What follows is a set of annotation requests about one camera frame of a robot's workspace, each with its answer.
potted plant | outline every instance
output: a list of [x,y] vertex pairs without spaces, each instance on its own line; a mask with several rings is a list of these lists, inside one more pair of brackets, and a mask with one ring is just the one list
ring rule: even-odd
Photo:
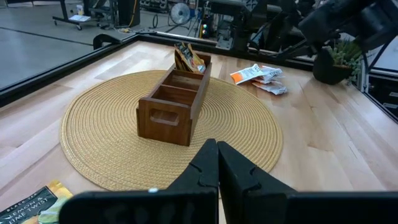
[[346,39],[322,48],[313,64],[313,76],[322,83],[335,85],[348,78],[355,81],[361,73],[361,48]]

black pot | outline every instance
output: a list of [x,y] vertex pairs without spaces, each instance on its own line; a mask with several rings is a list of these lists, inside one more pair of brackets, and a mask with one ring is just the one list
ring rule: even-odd
[[337,83],[348,78],[353,70],[351,68],[339,67],[333,65],[334,61],[329,51],[323,49],[320,51],[313,62],[313,76],[316,80],[329,85]]

round woven mat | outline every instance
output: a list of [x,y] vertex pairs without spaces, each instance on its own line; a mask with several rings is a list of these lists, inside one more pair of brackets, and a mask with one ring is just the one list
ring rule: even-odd
[[273,114],[252,94],[212,78],[189,147],[137,136],[138,99],[165,71],[139,72],[78,96],[62,120],[62,149],[76,170],[109,190],[167,188],[208,138],[226,141],[270,171],[282,150]]

wooden tray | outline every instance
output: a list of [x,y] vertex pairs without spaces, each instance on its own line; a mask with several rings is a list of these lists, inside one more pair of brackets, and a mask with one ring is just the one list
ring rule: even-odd
[[197,55],[205,61],[204,74],[176,70],[173,64],[138,101],[138,136],[189,146],[211,73],[211,57]]

wooden table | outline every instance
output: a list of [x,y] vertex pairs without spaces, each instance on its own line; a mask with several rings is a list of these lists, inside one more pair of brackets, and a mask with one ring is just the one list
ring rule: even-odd
[[[0,210],[53,179],[73,194],[102,190],[63,154],[58,135],[67,106],[104,80],[166,70],[173,62],[173,48],[136,42],[0,108]],[[212,55],[212,62],[211,76],[228,82],[230,73],[254,63],[220,55]],[[327,86],[310,72],[281,69],[289,90],[282,96],[242,86],[274,112],[284,133],[271,174],[301,191],[398,190],[398,125],[353,86]]]

